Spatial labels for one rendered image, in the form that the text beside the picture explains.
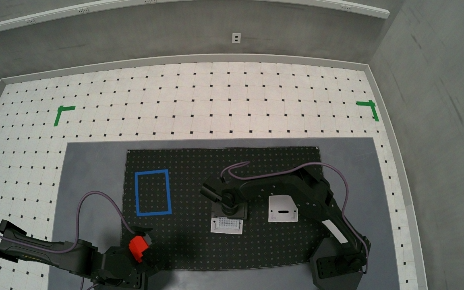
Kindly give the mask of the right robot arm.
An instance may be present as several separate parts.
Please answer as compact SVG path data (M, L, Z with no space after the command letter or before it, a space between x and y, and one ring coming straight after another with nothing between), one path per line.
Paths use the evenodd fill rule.
M224 183L209 176L200 193L215 203L221 200L222 208L227 212L234 212L240 203L256 197L291 196L299 212L324 225L345 253L316 260L320 279L362 271L362 266L368 261L371 243L366 236L355 230L348 219L349 224L346 222L333 197L334 193L330 190L329 182L312 166L251 179L233 177ZM368 253L350 226L365 242Z

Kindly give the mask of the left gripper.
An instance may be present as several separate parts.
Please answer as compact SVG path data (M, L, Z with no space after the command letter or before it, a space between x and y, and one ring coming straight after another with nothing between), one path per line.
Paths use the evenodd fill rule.
M139 232L148 232L152 231L153 228L142 228L139 226L130 226L134 231ZM128 229L126 230L126 237L121 242L123 245L122 249L112 252L115 254L122 254L127 256L131 261L132 268L135 267L138 274L145 272L148 277L155 275L157 272L160 272L164 264L170 259L167 258L160 263L157 263L155 266L151 267L145 262L142 252L149 248L147 242L143 236L134 236Z

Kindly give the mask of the white plate holder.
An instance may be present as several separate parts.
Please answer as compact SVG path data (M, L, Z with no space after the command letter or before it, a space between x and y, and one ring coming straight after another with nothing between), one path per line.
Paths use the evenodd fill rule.
M212 218L211 220L211 232L214 233L225 233L225 234L242 234L242 222L240 219L239 230L230 230L230 229L217 229L217 218Z
M298 208L291 196L269 196L268 222L298 222Z

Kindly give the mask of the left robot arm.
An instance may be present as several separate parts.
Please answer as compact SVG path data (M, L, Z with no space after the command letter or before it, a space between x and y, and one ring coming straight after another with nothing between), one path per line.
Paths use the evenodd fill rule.
M60 251L69 249L74 243L47 242L26 236L27 232L5 219L1 220L0 233L3 234L0 242L2 259L15 263L19 259L44 263L91 279L90 282L97 285L134 289L142 286L142 273L138 274L136 268L132 268L127 256L114 255L112 252L108 255L101 254L97 246L92 246L91 242L83 239L78 240L73 250L61 253Z

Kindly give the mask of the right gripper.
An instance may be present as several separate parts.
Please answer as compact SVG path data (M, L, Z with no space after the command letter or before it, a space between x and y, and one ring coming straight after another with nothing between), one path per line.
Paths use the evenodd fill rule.
M237 210L234 212L227 212L222 208L221 200L212 202L211 217L227 217L227 219L247 219L247 202L240 203Z

